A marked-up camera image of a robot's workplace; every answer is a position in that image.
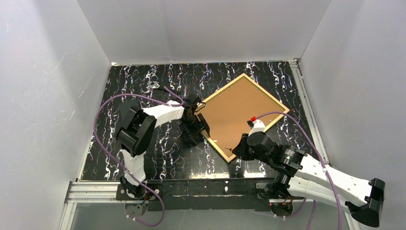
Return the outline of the green wooden photo frame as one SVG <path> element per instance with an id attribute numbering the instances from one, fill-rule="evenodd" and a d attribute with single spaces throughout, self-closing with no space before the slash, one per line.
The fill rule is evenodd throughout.
<path id="1" fill-rule="evenodd" d="M 236 156 L 224 148 L 236 147 L 242 134 L 250 132 L 248 120 L 265 115 L 261 121 L 265 130 L 269 130 L 289 111 L 286 105 L 243 73 L 204 99 L 196 112 L 203 114 L 210 127 L 210 137 L 202 132 L 203 136 L 224 161 L 230 163 Z"/>

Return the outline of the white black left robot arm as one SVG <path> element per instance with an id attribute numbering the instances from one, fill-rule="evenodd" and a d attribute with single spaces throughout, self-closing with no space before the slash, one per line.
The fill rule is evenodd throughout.
<path id="1" fill-rule="evenodd" d="M 147 150 L 155 128 L 171 121 L 178 121 L 181 140 L 189 145 L 196 146 L 202 141 L 201 132 L 210 133 L 209 125 L 204 116 L 197 113 L 199 106 L 205 103 L 192 95 L 180 104 L 170 100 L 168 105 L 157 105 L 141 108 L 137 100 L 130 100 L 119 106 L 119 123 L 115 139 L 119 142 L 124 165 L 129 170 L 120 177 L 123 192 L 131 198 L 141 199 L 147 191 L 140 185 L 146 179 L 144 171 L 144 154 Z"/>

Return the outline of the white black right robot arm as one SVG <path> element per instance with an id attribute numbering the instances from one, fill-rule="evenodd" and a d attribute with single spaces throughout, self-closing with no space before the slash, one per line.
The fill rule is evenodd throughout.
<path id="1" fill-rule="evenodd" d="M 245 161 L 259 160 L 278 172 L 273 196 L 310 198 L 339 207 L 359 223 L 378 228 L 385 199 L 385 182 L 360 179 L 289 145 L 278 145 L 264 132 L 244 133 L 232 153 Z"/>

